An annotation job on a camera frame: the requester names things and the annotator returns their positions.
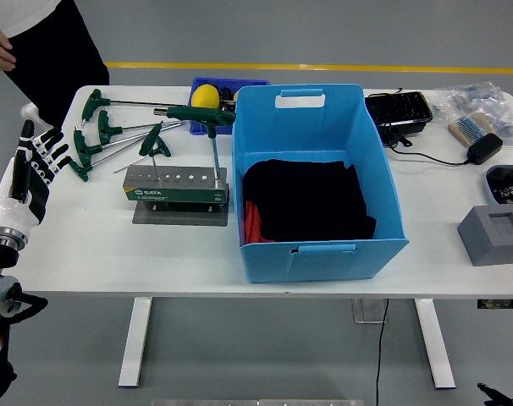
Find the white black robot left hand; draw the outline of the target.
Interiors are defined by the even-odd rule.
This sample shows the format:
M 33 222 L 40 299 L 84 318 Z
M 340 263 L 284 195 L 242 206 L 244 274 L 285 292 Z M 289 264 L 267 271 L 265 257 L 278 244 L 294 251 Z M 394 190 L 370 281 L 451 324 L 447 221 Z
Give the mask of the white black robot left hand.
M 28 237 L 45 214 L 50 186 L 72 158 L 60 127 L 35 134 L 35 125 L 25 120 L 19 143 L 0 183 L 0 228 L 10 228 Z

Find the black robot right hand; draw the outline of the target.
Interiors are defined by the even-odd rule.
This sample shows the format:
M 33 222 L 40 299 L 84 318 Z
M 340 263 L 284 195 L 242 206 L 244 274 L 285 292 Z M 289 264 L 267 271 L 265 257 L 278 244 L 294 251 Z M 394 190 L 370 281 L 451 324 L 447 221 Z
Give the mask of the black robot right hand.
M 481 390 L 488 400 L 483 402 L 486 406 L 513 406 L 513 398 L 504 395 L 502 392 L 489 387 L 488 385 L 479 382 L 477 388 Z

